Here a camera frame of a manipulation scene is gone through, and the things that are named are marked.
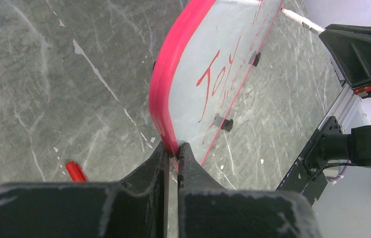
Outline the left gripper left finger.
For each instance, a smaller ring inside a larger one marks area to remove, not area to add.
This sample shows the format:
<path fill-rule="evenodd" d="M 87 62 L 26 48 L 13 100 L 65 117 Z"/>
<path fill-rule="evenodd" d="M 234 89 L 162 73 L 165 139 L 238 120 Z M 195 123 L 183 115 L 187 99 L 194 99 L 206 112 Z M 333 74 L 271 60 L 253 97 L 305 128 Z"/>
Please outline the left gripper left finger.
<path fill-rule="evenodd" d="M 164 238 L 168 159 L 160 143 L 119 181 L 5 183 L 0 238 Z"/>

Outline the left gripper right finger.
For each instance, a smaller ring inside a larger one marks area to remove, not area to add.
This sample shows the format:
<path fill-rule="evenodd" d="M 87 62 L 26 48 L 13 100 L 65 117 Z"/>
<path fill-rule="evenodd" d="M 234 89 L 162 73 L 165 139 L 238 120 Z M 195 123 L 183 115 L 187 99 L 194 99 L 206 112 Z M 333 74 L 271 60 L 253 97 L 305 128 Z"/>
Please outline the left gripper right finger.
<path fill-rule="evenodd" d="M 311 205 L 292 191 L 228 190 L 195 159 L 178 153 L 178 225 L 181 238 L 319 238 Z"/>

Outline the red capped whiteboard marker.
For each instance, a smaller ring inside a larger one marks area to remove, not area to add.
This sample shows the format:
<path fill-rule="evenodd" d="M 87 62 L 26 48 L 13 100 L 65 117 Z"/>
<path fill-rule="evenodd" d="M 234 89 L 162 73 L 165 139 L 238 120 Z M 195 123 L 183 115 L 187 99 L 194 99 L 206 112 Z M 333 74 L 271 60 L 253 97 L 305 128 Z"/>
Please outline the red capped whiteboard marker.
<path fill-rule="evenodd" d="M 325 29 L 315 23 L 313 23 L 312 21 L 310 21 L 308 18 L 306 17 L 303 17 L 291 10 L 288 10 L 288 9 L 285 9 L 285 8 L 281 8 L 281 12 L 287 16 L 288 18 L 290 18 L 291 20 L 295 21 L 296 23 L 298 23 L 299 25 L 303 26 L 304 28 L 306 28 L 307 30 L 315 33 L 316 35 L 319 35 L 321 34 Z"/>

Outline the red marker cap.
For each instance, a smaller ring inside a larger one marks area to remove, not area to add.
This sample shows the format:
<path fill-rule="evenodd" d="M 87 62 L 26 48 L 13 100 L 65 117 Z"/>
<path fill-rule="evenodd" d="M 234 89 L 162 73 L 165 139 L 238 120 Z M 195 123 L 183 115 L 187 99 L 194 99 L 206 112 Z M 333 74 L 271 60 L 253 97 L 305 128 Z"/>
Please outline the red marker cap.
<path fill-rule="evenodd" d="M 81 166 L 77 162 L 70 161 L 65 164 L 65 168 L 74 182 L 87 182 L 88 181 Z"/>

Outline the red framed whiteboard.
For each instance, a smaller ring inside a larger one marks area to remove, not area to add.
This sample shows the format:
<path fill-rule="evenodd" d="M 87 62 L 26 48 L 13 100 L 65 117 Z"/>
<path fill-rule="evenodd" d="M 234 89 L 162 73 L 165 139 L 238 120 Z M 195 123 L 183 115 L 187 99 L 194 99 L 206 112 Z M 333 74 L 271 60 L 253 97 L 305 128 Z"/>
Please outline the red framed whiteboard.
<path fill-rule="evenodd" d="M 188 143 L 204 164 L 261 52 L 280 0 L 192 0 L 157 57 L 149 111 L 173 155 Z"/>

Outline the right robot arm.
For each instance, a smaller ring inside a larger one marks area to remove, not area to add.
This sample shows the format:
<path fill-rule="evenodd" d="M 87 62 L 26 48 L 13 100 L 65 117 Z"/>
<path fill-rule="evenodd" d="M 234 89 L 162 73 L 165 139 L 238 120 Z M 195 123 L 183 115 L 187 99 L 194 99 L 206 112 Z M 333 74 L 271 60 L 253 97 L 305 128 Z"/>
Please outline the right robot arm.
<path fill-rule="evenodd" d="M 353 94 L 371 98 L 371 26 L 331 24 L 319 35 Z M 344 159 L 371 168 L 371 126 L 352 129 Z"/>

